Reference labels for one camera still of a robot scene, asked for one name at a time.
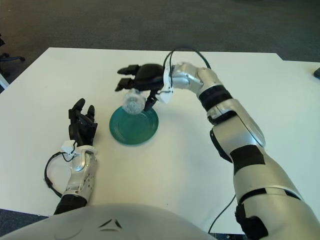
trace green ceramic plate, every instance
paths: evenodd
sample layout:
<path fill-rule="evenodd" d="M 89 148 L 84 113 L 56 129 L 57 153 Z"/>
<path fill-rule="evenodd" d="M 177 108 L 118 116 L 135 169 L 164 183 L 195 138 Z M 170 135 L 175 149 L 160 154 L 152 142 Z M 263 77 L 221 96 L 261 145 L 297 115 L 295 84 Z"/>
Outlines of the green ceramic plate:
<path fill-rule="evenodd" d="M 153 109 L 132 115 L 119 107 L 110 118 L 109 128 L 118 142 L 136 145 L 149 140 L 156 133 L 158 124 L 158 115 Z"/>

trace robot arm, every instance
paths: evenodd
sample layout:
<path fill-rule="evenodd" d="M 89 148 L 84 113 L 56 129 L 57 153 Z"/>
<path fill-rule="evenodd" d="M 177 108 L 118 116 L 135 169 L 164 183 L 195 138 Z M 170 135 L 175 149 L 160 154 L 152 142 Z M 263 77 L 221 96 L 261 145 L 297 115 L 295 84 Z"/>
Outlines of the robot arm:
<path fill-rule="evenodd" d="M 285 171 L 264 150 L 265 138 L 244 107 L 208 68 L 190 63 L 165 69 L 174 88 L 196 94 L 213 127 L 210 138 L 220 156 L 234 167 L 233 184 L 238 206 L 236 220 L 246 235 L 256 239 L 316 239 L 320 224 Z"/>
<path fill-rule="evenodd" d="M 61 147 L 70 157 L 71 176 L 54 214 L 61 214 L 87 205 L 95 184 L 96 149 L 92 146 L 98 124 L 94 123 L 95 108 L 81 114 L 85 100 L 81 98 L 69 109 L 69 137 Z"/>

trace black cable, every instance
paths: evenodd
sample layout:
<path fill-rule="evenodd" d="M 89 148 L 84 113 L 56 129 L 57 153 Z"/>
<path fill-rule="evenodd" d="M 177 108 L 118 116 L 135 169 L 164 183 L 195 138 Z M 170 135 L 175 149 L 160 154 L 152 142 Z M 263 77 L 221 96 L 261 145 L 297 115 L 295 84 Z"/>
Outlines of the black cable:
<path fill-rule="evenodd" d="M 170 72 L 171 72 L 171 59 L 172 59 L 172 55 L 174 54 L 175 51 L 177 50 L 192 50 L 193 52 L 195 52 L 196 54 L 198 54 L 200 56 L 200 58 L 202 58 L 202 60 L 204 61 L 206 67 L 208 69 L 211 69 L 211 66 L 208 62 L 208 60 L 201 54 L 201 52 L 199 52 L 198 50 L 194 49 L 193 47 L 176 47 L 174 48 L 171 52 L 169 52 L 169 54 L 165 57 L 164 61 L 163 61 L 163 69 L 166 68 L 166 62 L 168 57 L 170 56 L 169 62 L 170 62 Z"/>
<path fill-rule="evenodd" d="M 48 162 L 46 163 L 45 168 L 44 168 L 44 181 L 45 181 L 45 183 L 47 184 L 48 188 L 50 188 L 59 198 L 62 197 L 62 194 L 61 194 L 60 192 L 58 192 L 58 191 L 53 187 L 53 182 L 49 179 L 49 177 L 48 177 L 48 175 L 47 175 L 47 168 L 48 168 L 49 163 L 51 162 L 52 159 L 54 159 L 54 158 L 56 158 L 56 157 L 58 157 L 58 156 L 60 156 L 60 155 L 63 155 L 63 154 L 64 154 L 64 153 L 63 153 L 62 151 L 58 151 L 57 153 L 53 154 L 53 155 L 49 158 L 49 160 L 48 160 Z"/>
<path fill-rule="evenodd" d="M 208 234 L 211 232 L 211 229 L 214 226 L 214 224 L 216 223 L 216 221 L 218 220 L 218 218 L 225 212 L 225 210 L 227 210 L 227 208 L 232 204 L 232 202 L 235 200 L 235 198 L 236 198 L 236 195 L 233 196 L 233 198 L 231 199 L 229 204 L 218 214 L 218 216 L 216 216 L 216 218 L 213 220 L 213 222 L 209 228 Z"/>
<path fill-rule="evenodd" d="M 73 143 L 73 150 L 72 150 L 72 152 L 71 152 L 71 154 L 75 151 L 75 149 L 76 149 L 76 142 L 74 142 Z M 49 160 L 48 160 L 48 162 L 46 163 L 46 165 L 45 165 L 45 168 L 44 168 L 44 181 L 45 181 L 45 183 L 47 184 L 47 186 L 48 186 L 48 188 L 50 188 L 59 198 L 61 198 L 62 197 L 62 194 L 60 193 L 60 192 L 58 192 L 54 187 L 53 187 L 53 182 L 50 180 L 50 178 L 48 177 L 48 175 L 47 175 L 47 169 L 48 169 L 48 166 L 49 166 L 49 164 L 50 164 L 50 162 L 52 161 L 52 159 L 54 159 L 54 158 L 56 158 L 56 157 L 58 157 L 58 156 L 60 156 L 60 155 L 62 155 L 62 157 L 63 157 L 63 159 L 68 163 L 68 162 L 70 162 L 72 159 L 74 159 L 74 157 L 75 156 L 73 156 L 70 160 L 67 160 L 66 158 L 65 158 L 65 155 L 64 154 L 66 154 L 66 152 L 64 152 L 64 151 L 58 151 L 58 152 L 56 152 L 55 154 L 53 154 L 50 158 L 49 158 Z"/>

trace office chair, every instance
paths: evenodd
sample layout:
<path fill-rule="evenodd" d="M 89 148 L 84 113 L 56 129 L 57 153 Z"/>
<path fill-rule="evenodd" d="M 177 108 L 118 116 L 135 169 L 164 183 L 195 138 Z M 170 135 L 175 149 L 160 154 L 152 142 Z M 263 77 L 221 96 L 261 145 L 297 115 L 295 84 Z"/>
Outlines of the office chair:
<path fill-rule="evenodd" d="M 0 46 L 4 45 L 5 42 L 0 38 Z M 12 56 L 10 57 L 8 53 L 4 52 L 0 55 L 0 63 L 1 62 L 10 62 L 14 60 L 20 60 L 21 62 L 24 62 L 26 59 L 23 56 Z M 3 72 L 0 68 L 0 74 L 2 74 L 4 77 L 9 76 L 8 72 Z"/>

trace white table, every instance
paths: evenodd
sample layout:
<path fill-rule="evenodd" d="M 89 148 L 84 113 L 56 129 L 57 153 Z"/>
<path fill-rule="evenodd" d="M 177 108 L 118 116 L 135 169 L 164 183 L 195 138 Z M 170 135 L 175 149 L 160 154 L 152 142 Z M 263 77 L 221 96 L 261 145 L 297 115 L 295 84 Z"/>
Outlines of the white table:
<path fill-rule="evenodd" d="M 137 203 L 170 210 L 207 231 L 234 194 L 233 167 L 211 143 L 206 111 L 196 96 L 176 90 L 169 104 L 157 103 L 155 136 L 124 146 L 109 131 L 109 119 L 125 91 L 114 92 L 117 70 L 160 63 L 167 52 L 49 48 L 0 94 L 0 208 L 51 215 L 58 197 L 43 181 L 48 158 L 69 138 L 68 109 L 84 98 L 96 109 L 94 146 L 98 170 L 91 205 Z M 261 127 L 266 151 L 286 170 L 320 218 L 319 65 L 282 61 L 274 53 L 205 52 L 220 80 Z M 202 66 L 191 52 L 173 62 Z M 69 179 L 61 158 L 49 169 L 60 192 Z M 236 202 L 213 232 L 241 233 Z"/>

